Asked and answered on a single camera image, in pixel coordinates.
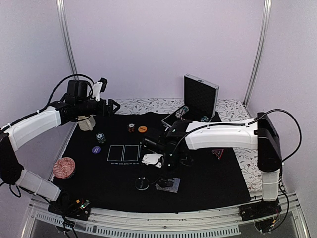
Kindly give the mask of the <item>blue playing card deck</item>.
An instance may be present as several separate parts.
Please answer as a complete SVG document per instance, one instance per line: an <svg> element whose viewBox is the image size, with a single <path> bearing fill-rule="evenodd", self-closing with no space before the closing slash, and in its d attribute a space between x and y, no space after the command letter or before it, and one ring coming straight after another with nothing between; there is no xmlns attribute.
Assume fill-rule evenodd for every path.
<svg viewBox="0 0 317 238"><path fill-rule="evenodd" d="M156 183L156 190L178 193L180 182L180 178L160 178L159 181Z"/></svg>

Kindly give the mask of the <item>clear dealer button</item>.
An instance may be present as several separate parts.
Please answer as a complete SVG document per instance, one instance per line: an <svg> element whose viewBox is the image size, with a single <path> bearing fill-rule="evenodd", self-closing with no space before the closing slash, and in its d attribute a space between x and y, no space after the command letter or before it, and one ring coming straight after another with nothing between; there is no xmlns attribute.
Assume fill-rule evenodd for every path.
<svg viewBox="0 0 317 238"><path fill-rule="evenodd" d="M145 191L149 188L150 182L146 177L138 177L135 180L135 187L139 191Z"/></svg>

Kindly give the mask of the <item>blue green 50 chip stack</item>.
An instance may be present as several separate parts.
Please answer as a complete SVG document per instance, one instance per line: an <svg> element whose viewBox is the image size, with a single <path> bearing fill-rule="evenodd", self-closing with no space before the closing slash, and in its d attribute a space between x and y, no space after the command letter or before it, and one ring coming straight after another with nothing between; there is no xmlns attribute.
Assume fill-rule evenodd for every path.
<svg viewBox="0 0 317 238"><path fill-rule="evenodd" d="M101 132L96 134L96 140L99 144L104 144L106 142L105 135Z"/></svg>

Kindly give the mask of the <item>purple small blind button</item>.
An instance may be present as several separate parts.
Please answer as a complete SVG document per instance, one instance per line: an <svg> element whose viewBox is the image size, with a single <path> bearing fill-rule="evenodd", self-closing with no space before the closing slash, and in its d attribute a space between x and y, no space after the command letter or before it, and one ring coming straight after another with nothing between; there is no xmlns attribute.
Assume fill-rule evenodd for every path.
<svg viewBox="0 0 317 238"><path fill-rule="evenodd" d="M101 151L101 147L100 146L94 146L92 148L92 153L93 154L98 154L98 153L100 153L100 151Z"/></svg>

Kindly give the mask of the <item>orange big blind button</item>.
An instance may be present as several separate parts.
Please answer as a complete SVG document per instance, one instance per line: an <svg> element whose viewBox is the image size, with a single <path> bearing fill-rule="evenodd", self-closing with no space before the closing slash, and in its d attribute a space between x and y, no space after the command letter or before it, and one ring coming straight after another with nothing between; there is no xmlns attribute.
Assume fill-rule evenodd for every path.
<svg viewBox="0 0 317 238"><path fill-rule="evenodd" d="M145 133L147 130L148 130L148 128L147 128L146 126L144 126L144 125L138 127L138 131L139 131L140 133Z"/></svg>

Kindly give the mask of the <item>orange black 100 chip stack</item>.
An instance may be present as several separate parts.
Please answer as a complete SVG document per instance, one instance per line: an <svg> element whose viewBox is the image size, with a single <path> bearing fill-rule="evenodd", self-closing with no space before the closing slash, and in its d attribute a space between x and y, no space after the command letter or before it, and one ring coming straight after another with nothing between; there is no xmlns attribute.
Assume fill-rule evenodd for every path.
<svg viewBox="0 0 317 238"><path fill-rule="evenodd" d="M128 124L128 132L129 133L133 133L135 131L135 124L134 123L130 123Z"/></svg>

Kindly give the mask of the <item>aluminium poker chip case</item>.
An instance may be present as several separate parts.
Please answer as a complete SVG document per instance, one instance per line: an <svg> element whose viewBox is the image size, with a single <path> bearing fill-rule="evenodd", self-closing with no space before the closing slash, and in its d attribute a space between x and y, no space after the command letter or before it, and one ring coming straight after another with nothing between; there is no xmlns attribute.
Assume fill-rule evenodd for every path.
<svg viewBox="0 0 317 238"><path fill-rule="evenodd" d="M219 85L208 82L196 76L184 75L184 103L179 107L188 106L189 112L180 119L175 117L177 108L161 122L170 128L178 120L199 121L201 117L207 116L210 121L216 114L216 104L218 99Z"/></svg>

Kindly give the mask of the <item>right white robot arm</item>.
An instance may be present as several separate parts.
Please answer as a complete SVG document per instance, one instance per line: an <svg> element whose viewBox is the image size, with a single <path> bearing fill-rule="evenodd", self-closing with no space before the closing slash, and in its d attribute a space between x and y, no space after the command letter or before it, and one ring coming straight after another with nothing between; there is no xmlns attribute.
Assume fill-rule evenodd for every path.
<svg viewBox="0 0 317 238"><path fill-rule="evenodd" d="M256 206L260 216L267 216L275 209L278 199L280 174L283 163L279 134L272 124L269 114L285 113L283 109L260 112L255 118L233 122L199 122L177 120L171 128L156 139L144 138L142 145L151 151L141 162L165 171L178 166L181 156L190 150L206 148L244 148L257 150L258 169L262 174L262 201Z"/></svg>

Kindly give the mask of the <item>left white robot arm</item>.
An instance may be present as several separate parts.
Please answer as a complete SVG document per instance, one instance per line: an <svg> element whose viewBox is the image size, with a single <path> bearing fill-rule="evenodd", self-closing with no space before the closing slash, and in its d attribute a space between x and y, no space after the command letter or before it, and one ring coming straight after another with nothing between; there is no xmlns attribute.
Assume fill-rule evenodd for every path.
<svg viewBox="0 0 317 238"><path fill-rule="evenodd" d="M68 81L67 91L59 101L48 99L46 105L0 130L0 178L4 184L15 185L35 195L53 201L63 215L70 215L73 203L60 196L61 189L52 182L25 169L16 157L16 151L24 144L53 128L68 122L81 122L92 116L111 116L120 109L120 104L101 99L107 79L94 82L83 74L73 74L62 79Z"/></svg>

